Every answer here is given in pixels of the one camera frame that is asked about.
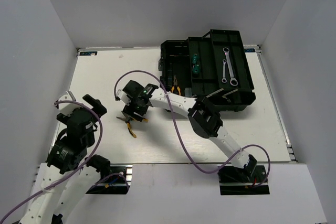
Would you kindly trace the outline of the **yellow long-nose pliers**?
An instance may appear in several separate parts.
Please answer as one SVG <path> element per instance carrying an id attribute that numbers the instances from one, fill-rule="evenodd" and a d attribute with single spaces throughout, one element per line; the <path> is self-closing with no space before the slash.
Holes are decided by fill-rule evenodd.
<path id="1" fill-rule="evenodd" d="M 138 115 L 134 115 L 134 116 L 131 116 L 131 115 L 127 115 L 125 114 L 123 117 L 120 117 L 120 116 L 117 116 L 116 117 L 117 119 L 125 122 L 125 124 L 127 125 L 127 128 L 128 128 L 128 131 L 130 133 L 130 135 L 133 137 L 133 138 L 136 138 L 136 134 L 133 132 L 132 130 L 132 125 L 131 125 L 131 122 L 132 121 L 137 121 L 137 122 L 145 122 L 145 123 L 148 123 L 148 119 L 142 117 L 142 116 L 138 116 Z"/>

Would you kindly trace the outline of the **green stubby screwdriver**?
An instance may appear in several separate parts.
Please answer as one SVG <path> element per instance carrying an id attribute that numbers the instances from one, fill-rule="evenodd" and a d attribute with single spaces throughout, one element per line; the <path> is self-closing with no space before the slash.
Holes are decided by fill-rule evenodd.
<path id="1" fill-rule="evenodd" d="M 198 76 L 200 73 L 200 65 L 199 64 L 194 64 L 192 68 L 192 73 L 194 76 Z"/>
<path id="2" fill-rule="evenodd" d="M 192 56 L 192 64 L 193 65 L 197 65 L 199 63 L 199 55 L 198 54 L 194 54 Z"/>

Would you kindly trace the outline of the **black plastic toolbox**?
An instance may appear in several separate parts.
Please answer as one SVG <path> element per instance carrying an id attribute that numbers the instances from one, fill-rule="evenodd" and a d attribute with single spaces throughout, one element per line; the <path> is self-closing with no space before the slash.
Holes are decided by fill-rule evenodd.
<path id="1" fill-rule="evenodd" d="M 230 84 L 226 63 L 226 83 L 222 83 L 223 48 L 230 49 L 230 60 L 238 86 Z M 192 73 L 192 56 L 199 55 L 200 73 Z M 161 44 L 159 60 L 160 81 L 171 90 L 176 75 L 181 95 L 185 88 L 192 89 L 192 98 L 208 97 L 220 111 L 242 111 L 256 100 L 240 32 L 211 29 L 202 37 L 186 40 L 166 40 Z"/>

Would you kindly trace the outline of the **small silver combination wrench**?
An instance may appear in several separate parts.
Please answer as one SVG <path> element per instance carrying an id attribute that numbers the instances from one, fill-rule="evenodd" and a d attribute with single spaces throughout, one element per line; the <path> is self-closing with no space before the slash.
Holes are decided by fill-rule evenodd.
<path id="1" fill-rule="evenodd" d="M 223 59 L 223 72 L 222 72 L 222 83 L 226 83 L 227 79 L 226 79 L 226 59 Z"/>

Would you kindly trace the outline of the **large silver ratchet wrench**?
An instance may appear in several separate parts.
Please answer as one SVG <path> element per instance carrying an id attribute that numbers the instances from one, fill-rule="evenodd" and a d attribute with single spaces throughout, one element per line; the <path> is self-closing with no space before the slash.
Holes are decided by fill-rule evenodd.
<path id="1" fill-rule="evenodd" d="M 230 75 L 230 84 L 234 87 L 238 86 L 238 81 L 234 76 L 234 71 L 233 71 L 233 67 L 231 64 L 231 60 L 230 60 L 230 49 L 227 47 L 223 48 L 223 52 L 225 53 L 225 57 L 226 57 L 226 62 L 227 62 L 227 66 L 228 66 L 228 71 L 229 71 L 229 75 Z"/>

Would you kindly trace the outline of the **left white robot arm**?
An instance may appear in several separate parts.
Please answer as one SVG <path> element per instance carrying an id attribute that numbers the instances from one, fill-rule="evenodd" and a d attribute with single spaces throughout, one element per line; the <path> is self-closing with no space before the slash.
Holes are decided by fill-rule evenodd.
<path id="1" fill-rule="evenodd" d="M 47 156 L 40 189 L 21 202 L 30 203 L 18 223 L 65 223 L 79 200 L 94 185 L 110 178 L 110 161 L 97 150 L 102 136 L 101 117 L 107 113 L 100 100 L 86 94 L 82 104 L 66 92 L 56 102 L 61 130 Z"/>

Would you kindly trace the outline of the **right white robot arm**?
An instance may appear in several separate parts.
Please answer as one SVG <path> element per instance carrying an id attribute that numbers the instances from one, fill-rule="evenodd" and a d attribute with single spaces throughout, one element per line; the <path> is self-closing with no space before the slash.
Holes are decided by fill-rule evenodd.
<path id="1" fill-rule="evenodd" d="M 149 107 L 173 111 L 187 118 L 196 135 L 212 141 L 236 168 L 238 177 L 247 182 L 256 175 L 256 159 L 244 151 L 229 135 L 220 113 L 208 98 L 188 98 L 165 92 L 162 88 L 147 84 L 141 86 L 130 80 L 117 91 L 117 98 L 124 102 L 122 113 L 135 121 L 147 121 L 144 115 Z"/>

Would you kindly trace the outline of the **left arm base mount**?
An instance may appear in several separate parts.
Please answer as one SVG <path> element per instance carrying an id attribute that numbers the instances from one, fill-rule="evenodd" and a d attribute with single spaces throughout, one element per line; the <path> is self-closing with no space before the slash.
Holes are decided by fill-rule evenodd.
<path id="1" fill-rule="evenodd" d="M 126 195 L 131 186 L 133 165 L 112 164 L 107 172 L 101 175 L 101 181 L 92 186 L 89 195 Z"/>

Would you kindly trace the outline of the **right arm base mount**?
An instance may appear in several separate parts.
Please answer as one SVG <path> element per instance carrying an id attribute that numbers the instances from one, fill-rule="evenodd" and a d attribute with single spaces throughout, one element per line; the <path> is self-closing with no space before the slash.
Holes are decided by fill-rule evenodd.
<path id="1" fill-rule="evenodd" d="M 241 178 L 233 166 L 225 166 L 218 173 L 220 194 L 222 196 L 269 195 L 268 180 L 256 187 L 266 178 L 266 169 L 257 165 L 251 178 Z"/>

